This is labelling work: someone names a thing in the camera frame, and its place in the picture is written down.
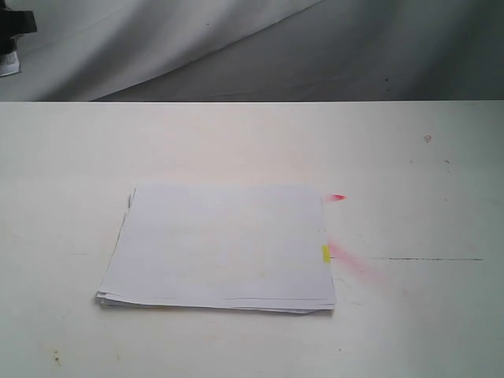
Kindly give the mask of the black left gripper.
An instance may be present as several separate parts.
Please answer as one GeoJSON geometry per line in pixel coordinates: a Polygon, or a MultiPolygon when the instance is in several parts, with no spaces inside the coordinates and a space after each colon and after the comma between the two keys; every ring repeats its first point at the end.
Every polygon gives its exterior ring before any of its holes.
{"type": "Polygon", "coordinates": [[[12,10],[5,0],[1,0],[0,9],[1,55],[17,50],[17,40],[25,34],[38,31],[35,14],[31,10],[12,10]]]}

